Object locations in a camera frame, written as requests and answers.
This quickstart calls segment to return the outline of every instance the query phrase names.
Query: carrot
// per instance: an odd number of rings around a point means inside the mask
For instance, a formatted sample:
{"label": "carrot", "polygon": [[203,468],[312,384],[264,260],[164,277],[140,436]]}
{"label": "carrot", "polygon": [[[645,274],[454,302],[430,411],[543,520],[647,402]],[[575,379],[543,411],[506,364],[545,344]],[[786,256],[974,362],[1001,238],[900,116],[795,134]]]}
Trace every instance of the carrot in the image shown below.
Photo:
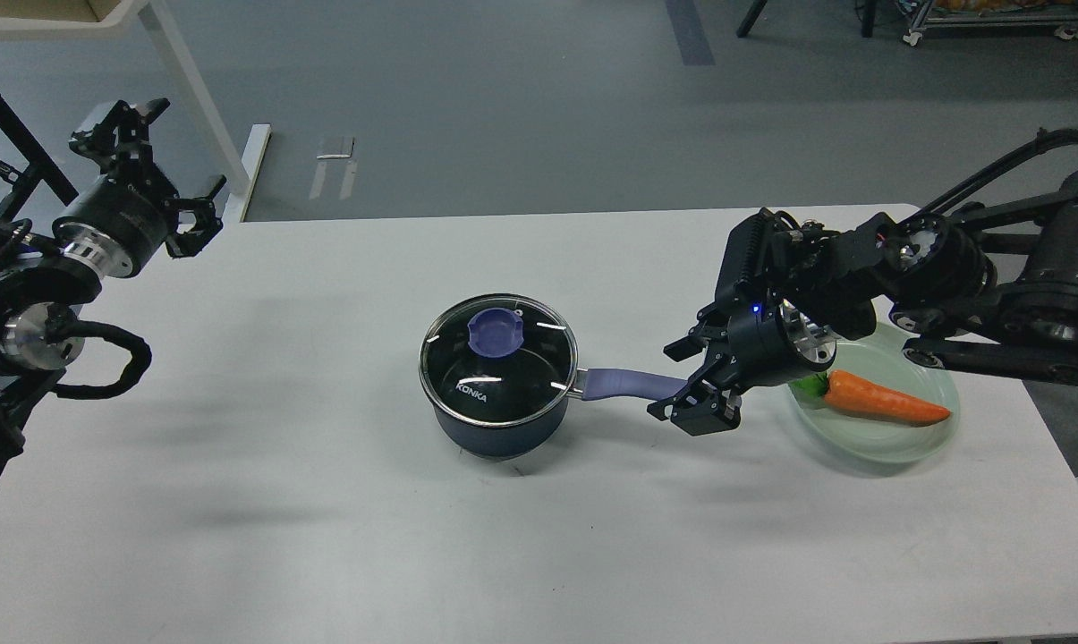
{"label": "carrot", "polygon": [[867,416],[885,416],[930,425],[951,415],[951,411],[907,393],[871,383],[860,375],[834,369],[831,374],[814,374],[792,383],[798,390],[820,396],[829,407]]}

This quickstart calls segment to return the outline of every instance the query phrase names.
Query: saucepan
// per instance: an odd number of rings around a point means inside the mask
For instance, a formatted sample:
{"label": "saucepan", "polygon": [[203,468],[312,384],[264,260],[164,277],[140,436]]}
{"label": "saucepan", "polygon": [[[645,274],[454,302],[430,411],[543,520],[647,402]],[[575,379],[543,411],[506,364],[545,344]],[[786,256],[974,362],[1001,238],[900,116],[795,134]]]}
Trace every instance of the saucepan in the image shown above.
{"label": "saucepan", "polygon": [[419,350],[419,382],[450,439],[505,460],[537,448],[570,398],[661,400],[685,380],[626,369],[580,369],[575,333],[534,299],[493,293],[451,306]]}

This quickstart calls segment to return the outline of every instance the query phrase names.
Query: metal cart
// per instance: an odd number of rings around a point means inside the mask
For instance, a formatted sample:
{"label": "metal cart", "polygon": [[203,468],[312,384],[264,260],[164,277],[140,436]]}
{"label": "metal cart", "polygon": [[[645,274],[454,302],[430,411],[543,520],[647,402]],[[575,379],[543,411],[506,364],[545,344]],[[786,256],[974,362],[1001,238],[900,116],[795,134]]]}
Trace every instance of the metal cart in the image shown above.
{"label": "metal cart", "polygon": [[912,13],[903,41],[915,47],[930,28],[965,26],[1054,26],[1054,36],[1078,40],[1078,4],[1053,4],[1028,12],[944,13],[934,11],[936,0],[923,0]]}

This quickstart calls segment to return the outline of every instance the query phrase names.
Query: plate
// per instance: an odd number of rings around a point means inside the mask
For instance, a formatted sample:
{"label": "plate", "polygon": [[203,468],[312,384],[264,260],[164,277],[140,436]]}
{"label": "plate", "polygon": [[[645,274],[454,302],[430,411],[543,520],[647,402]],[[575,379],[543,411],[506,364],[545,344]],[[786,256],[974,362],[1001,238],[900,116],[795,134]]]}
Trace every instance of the plate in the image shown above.
{"label": "plate", "polygon": [[917,367],[900,355],[900,347],[911,337],[897,327],[879,323],[876,331],[868,338],[837,342],[837,361],[832,368],[942,405],[952,411],[946,420],[915,427],[862,419],[830,409],[819,399],[793,393],[791,387],[789,395],[801,419],[828,442],[877,464],[913,464],[943,448],[959,419],[959,396],[946,371]]}

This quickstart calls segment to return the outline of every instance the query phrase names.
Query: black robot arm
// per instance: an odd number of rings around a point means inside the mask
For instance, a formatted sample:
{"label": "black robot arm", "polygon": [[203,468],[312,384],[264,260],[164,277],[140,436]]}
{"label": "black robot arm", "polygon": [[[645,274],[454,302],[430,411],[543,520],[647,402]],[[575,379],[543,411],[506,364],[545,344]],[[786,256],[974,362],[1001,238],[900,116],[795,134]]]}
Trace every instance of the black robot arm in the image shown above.
{"label": "black robot arm", "polygon": [[[705,354],[687,386],[649,405],[691,435],[737,427],[742,395],[832,366],[837,339],[873,332],[871,299],[917,333],[903,355],[923,367],[1078,385],[1078,170],[1059,191],[995,207],[960,204],[1013,167],[1078,143],[1078,129],[1044,132],[902,222],[877,213],[854,231],[799,223],[762,209],[730,233],[714,302],[675,361]],[[1031,221],[1038,235],[994,233]],[[996,284],[987,254],[1028,257]],[[950,341],[972,332],[994,343]]]}
{"label": "black robot arm", "polygon": [[[64,200],[67,207],[53,221],[52,237],[31,233],[29,220],[0,217],[0,476],[6,462],[23,452],[24,424],[47,393],[112,398],[137,384],[149,368],[151,352],[143,339],[78,319],[81,305],[101,292],[101,280],[137,275],[162,245],[174,258],[195,256],[220,232],[213,200],[223,176],[210,179],[202,196],[184,198],[153,160],[150,124],[167,107],[165,98],[144,106],[107,102],[73,132],[70,148],[97,163],[101,173],[87,191]],[[192,218],[186,231],[182,215]],[[116,382],[59,382],[86,338],[129,352]]]}

